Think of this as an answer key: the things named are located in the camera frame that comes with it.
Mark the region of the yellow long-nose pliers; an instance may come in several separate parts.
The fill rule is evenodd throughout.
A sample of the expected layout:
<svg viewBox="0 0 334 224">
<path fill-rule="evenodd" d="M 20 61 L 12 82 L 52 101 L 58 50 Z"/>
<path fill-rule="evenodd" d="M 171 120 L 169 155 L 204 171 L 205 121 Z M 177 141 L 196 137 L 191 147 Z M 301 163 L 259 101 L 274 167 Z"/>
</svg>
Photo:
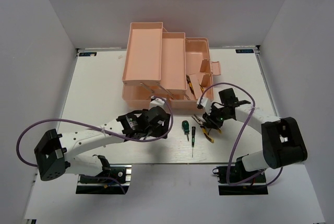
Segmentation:
<svg viewBox="0 0 334 224">
<path fill-rule="evenodd" d="M 214 143 L 214 139 L 210 137 L 210 131 L 211 131 L 212 129 L 206 128 L 206 127 L 204 126 L 203 118 L 200 118 L 200 117 L 198 117 L 198 116 L 195 115 L 195 114 L 192 116 L 192 118 L 193 118 L 193 120 L 195 120 L 195 122 L 200 126 L 200 128 L 201 128 L 201 130 L 202 130 L 202 132 L 203 132 L 203 135 L 205 136 L 205 138 L 206 138 L 208 141 L 210 141 L 211 143 Z"/>
</svg>

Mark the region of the yellow black pliers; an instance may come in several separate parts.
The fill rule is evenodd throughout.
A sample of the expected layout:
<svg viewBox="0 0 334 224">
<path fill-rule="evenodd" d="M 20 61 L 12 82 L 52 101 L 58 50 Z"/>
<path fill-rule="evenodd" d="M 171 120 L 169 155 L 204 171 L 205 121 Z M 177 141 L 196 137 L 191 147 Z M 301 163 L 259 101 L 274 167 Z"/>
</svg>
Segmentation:
<svg viewBox="0 0 334 224">
<path fill-rule="evenodd" d="M 198 88 L 200 89 L 201 93 L 204 92 L 204 88 L 200 84 L 199 80 L 197 79 L 197 76 L 196 75 L 191 75 L 191 77 L 190 77 L 189 75 L 186 75 L 186 80 L 187 80 L 187 83 L 189 85 L 191 93 L 194 95 L 195 98 L 198 98 L 199 97 Z M 196 80 L 198 81 L 198 85 L 196 85 L 194 87 L 192 81 L 196 81 Z"/>
</svg>

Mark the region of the pink plastic tool box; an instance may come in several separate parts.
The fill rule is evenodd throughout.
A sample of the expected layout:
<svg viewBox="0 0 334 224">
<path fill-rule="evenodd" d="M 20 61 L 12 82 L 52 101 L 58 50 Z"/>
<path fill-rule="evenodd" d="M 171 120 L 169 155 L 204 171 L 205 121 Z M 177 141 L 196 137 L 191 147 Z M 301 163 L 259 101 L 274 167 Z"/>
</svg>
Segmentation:
<svg viewBox="0 0 334 224">
<path fill-rule="evenodd" d="M 168 32 L 162 22 L 130 24 L 122 98 L 134 109 L 147 108 L 153 95 L 165 97 L 174 109 L 196 110 L 186 75 L 196 75 L 204 92 L 214 99 L 213 77 L 221 75 L 219 62 L 210 58 L 206 38 L 188 38 L 183 32 Z"/>
</svg>

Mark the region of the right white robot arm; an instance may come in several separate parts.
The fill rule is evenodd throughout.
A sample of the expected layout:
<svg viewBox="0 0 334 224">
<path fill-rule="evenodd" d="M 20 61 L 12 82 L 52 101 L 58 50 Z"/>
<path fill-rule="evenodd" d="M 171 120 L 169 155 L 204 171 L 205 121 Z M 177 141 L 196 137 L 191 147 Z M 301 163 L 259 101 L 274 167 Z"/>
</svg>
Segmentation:
<svg viewBox="0 0 334 224">
<path fill-rule="evenodd" d="M 278 169 L 303 162 L 307 149 L 296 119 L 268 115 L 255 107 L 255 101 L 239 100 L 232 88 L 219 92 L 220 102 L 201 96 L 197 107 L 204 110 L 203 127 L 220 130 L 226 120 L 241 122 L 241 131 L 251 127 L 261 135 L 262 149 L 229 161 L 223 182 L 228 185 L 247 183 L 266 169 Z"/>
</svg>

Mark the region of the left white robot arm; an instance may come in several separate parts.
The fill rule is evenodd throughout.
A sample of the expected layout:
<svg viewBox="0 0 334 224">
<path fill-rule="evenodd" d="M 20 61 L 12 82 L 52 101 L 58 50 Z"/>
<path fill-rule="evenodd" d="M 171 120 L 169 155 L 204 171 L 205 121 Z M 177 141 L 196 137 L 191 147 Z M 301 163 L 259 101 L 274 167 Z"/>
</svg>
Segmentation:
<svg viewBox="0 0 334 224">
<path fill-rule="evenodd" d="M 171 115 L 162 107 L 135 110 L 105 123 L 101 127 L 59 134 L 46 131 L 34 149 L 42 181 L 51 181 L 65 173 L 93 176 L 100 182 L 110 177 L 110 168 L 97 156 L 85 157 L 84 152 L 126 141 L 149 142 L 168 135 Z"/>
</svg>

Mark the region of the black precision screwdriver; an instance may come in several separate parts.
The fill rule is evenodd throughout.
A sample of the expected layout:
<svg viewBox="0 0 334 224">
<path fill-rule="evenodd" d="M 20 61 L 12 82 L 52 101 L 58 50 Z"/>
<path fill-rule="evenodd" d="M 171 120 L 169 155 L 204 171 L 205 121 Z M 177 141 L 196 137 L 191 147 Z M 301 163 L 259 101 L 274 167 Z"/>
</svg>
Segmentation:
<svg viewBox="0 0 334 224">
<path fill-rule="evenodd" d="M 192 136 L 192 158 L 194 157 L 194 147 L 195 147 L 195 135 L 196 135 L 196 127 L 192 126 L 191 136 Z"/>
</svg>

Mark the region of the green stubby screwdriver middle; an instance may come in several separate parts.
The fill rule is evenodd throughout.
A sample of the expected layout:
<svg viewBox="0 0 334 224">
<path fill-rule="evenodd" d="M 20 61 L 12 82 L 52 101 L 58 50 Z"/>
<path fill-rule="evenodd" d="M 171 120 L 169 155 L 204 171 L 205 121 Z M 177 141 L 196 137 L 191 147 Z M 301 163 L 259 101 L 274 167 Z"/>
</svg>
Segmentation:
<svg viewBox="0 0 334 224">
<path fill-rule="evenodd" d="M 187 120 L 184 120 L 182 122 L 182 129 L 183 129 L 184 134 L 187 137 L 187 141 L 189 141 L 189 122 Z"/>
</svg>

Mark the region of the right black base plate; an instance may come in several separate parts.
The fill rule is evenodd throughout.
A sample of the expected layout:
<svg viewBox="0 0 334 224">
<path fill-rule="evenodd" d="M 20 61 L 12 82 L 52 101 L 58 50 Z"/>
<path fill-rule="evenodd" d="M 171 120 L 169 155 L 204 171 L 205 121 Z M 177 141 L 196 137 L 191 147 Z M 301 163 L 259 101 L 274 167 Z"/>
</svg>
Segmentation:
<svg viewBox="0 0 334 224">
<path fill-rule="evenodd" d="M 220 196 L 247 196 L 268 195 L 267 180 L 264 173 L 236 186 L 227 184 L 227 166 L 218 166 L 212 170 L 212 174 L 218 179 L 218 190 Z"/>
</svg>

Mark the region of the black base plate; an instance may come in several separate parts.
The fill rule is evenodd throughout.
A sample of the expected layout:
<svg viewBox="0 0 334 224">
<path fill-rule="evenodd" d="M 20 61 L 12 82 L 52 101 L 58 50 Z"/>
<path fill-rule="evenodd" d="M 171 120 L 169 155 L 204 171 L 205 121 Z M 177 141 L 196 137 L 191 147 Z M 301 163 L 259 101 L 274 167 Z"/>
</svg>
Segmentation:
<svg viewBox="0 0 334 224">
<path fill-rule="evenodd" d="M 218 166 L 212 170 L 212 174 L 218 179 L 218 190 L 220 196 L 247 196 L 268 195 L 267 180 L 264 173 L 236 186 L 227 184 L 227 166 Z"/>
<path fill-rule="evenodd" d="M 111 165 L 96 176 L 80 175 L 76 186 L 78 195 L 125 195 L 129 189 L 131 165 Z"/>
</svg>

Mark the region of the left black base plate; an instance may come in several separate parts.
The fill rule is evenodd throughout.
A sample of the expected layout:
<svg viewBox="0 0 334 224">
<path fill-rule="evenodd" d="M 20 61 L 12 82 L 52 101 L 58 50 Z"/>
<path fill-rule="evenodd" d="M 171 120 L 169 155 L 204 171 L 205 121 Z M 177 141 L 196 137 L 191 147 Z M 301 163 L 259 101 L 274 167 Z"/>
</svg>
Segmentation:
<svg viewBox="0 0 334 224">
<path fill-rule="evenodd" d="M 80 175 L 76 186 L 78 195 L 125 195 L 129 189 L 131 165 L 111 165 L 96 176 Z"/>
</svg>

